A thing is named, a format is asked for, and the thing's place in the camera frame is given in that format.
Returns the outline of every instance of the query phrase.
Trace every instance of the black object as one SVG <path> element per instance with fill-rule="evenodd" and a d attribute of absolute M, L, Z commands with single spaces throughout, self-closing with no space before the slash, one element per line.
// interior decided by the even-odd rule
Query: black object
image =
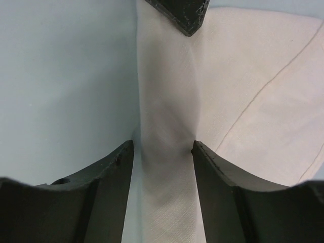
<path fill-rule="evenodd" d="M 52 185 L 0 178 L 0 242 L 120 243 L 133 142 Z"/>
<path fill-rule="evenodd" d="M 192 36 L 202 26 L 209 0 L 146 0 L 168 17 L 186 36 Z"/>
<path fill-rule="evenodd" d="M 195 141 L 193 160 L 207 243 L 324 242 L 324 182 L 285 187 L 258 178 Z"/>

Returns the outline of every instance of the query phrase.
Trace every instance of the folded cloth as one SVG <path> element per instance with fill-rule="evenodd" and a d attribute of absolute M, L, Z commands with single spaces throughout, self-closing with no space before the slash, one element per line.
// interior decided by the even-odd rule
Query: folded cloth
<path fill-rule="evenodd" d="M 143 241 L 204 242 L 195 139 L 294 185 L 324 161 L 324 28 L 304 16 L 209 9 L 185 37 L 137 1 Z"/>

